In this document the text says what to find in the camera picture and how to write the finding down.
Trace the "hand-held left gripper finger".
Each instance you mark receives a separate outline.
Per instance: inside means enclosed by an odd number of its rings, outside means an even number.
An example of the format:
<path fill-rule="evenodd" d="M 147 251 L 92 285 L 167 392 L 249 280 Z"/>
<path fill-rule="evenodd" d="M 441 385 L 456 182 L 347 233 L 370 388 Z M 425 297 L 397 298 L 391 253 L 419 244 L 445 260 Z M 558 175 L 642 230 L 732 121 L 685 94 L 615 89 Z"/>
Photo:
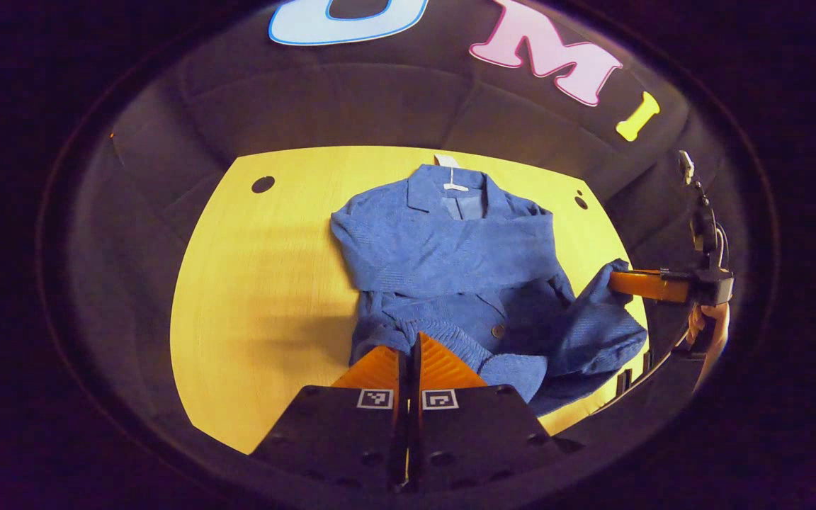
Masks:
<path fill-rule="evenodd" d="M 402 480 L 406 358 L 376 346 L 330 385 L 304 385 L 251 453 L 291 475 L 387 492 Z"/>
<path fill-rule="evenodd" d="M 412 358 L 410 482 L 418 491 L 520 477 L 584 449 L 551 436 L 513 385 L 488 385 L 429 335 L 419 333 Z"/>

